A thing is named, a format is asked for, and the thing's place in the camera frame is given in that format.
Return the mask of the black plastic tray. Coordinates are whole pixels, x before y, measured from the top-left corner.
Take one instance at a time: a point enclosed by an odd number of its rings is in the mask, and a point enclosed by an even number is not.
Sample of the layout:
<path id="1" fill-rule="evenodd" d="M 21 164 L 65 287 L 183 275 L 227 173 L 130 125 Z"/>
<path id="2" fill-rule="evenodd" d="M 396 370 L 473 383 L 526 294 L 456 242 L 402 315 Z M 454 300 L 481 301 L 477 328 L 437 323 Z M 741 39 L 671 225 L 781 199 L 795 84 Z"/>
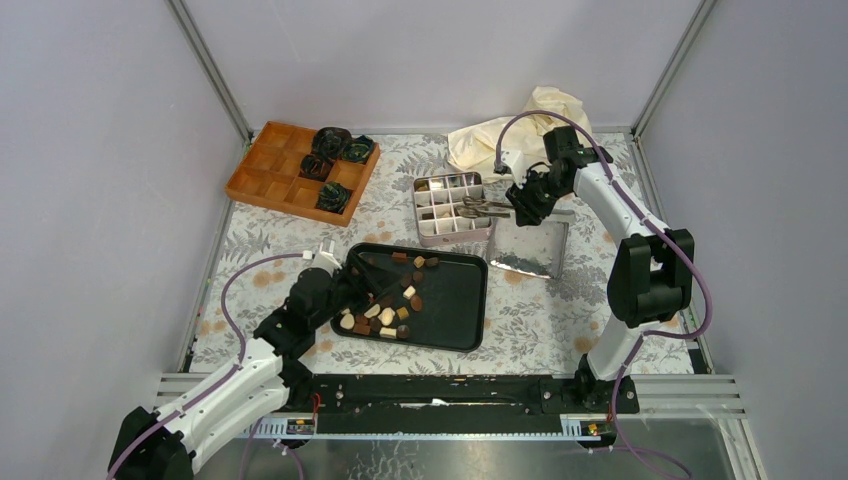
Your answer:
<path id="1" fill-rule="evenodd" d="M 488 267 L 478 256 L 437 250 L 359 243 L 349 256 L 376 272 L 388 291 L 371 298 L 394 313 L 389 332 L 382 334 L 380 317 L 365 320 L 353 314 L 354 325 L 342 326 L 342 316 L 330 321 L 345 337 L 401 343 L 438 350 L 471 352 L 483 339 Z"/>

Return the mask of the metal serving tongs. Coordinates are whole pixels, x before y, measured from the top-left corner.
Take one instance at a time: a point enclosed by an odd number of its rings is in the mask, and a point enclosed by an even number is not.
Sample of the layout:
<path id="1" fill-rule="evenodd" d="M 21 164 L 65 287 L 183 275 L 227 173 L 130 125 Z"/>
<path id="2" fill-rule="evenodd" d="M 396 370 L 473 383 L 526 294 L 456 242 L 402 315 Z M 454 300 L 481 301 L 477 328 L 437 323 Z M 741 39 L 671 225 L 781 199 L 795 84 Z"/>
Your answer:
<path id="1" fill-rule="evenodd" d="M 464 196 L 454 206 L 454 212 L 463 218 L 509 218 L 514 208 L 509 203 L 493 202 L 484 198 Z"/>

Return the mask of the pink grid box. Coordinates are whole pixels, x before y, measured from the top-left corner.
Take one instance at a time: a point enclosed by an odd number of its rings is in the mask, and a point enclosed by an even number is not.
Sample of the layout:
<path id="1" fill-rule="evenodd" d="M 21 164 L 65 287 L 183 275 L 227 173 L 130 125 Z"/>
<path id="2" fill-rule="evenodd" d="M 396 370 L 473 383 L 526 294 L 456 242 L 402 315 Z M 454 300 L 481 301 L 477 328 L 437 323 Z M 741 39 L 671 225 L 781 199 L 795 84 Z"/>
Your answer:
<path id="1" fill-rule="evenodd" d="M 424 247 L 482 242 L 489 239 L 493 220 L 467 211 L 465 200 L 484 200 L 479 173 L 450 173 L 413 181 L 418 239 Z"/>

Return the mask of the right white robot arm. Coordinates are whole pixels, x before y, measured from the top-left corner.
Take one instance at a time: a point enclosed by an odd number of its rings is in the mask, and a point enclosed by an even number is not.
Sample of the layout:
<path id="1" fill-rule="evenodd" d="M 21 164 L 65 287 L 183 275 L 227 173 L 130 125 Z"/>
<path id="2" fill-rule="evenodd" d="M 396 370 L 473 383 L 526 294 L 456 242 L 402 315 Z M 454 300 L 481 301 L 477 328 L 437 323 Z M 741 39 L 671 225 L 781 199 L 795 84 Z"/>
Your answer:
<path id="1" fill-rule="evenodd" d="M 506 197 L 518 225 L 540 225 L 560 198 L 574 194 L 617 246 L 607 284 L 611 318 L 586 356 L 584 377 L 573 386 L 577 405 L 597 412 L 612 400 L 610 381 L 626 374 L 643 335 L 690 303 L 694 240 L 685 229 L 669 229 L 637 202 L 606 151 L 596 143 L 583 146 L 574 128 L 557 127 L 543 140 L 546 161 L 498 149 L 495 171 L 513 179 Z"/>

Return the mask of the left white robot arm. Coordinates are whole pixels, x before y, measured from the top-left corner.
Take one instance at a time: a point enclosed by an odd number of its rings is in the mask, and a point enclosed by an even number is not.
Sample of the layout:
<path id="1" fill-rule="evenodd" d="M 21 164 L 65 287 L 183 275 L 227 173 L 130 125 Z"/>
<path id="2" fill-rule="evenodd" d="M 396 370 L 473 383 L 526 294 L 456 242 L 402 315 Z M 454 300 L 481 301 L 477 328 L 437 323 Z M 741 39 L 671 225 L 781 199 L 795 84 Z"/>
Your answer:
<path id="1" fill-rule="evenodd" d="M 318 254 L 252 336 L 237 335 L 236 356 L 177 399 L 151 411 L 138 407 L 124 418 L 108 478 L 192 479 L 265 415 L 310 403 L 314 375 L 300 358 L 314 345 L 316 331 L 377 305 L 399 281 L 399 274 L 355 252 L 344 262 Z"/>

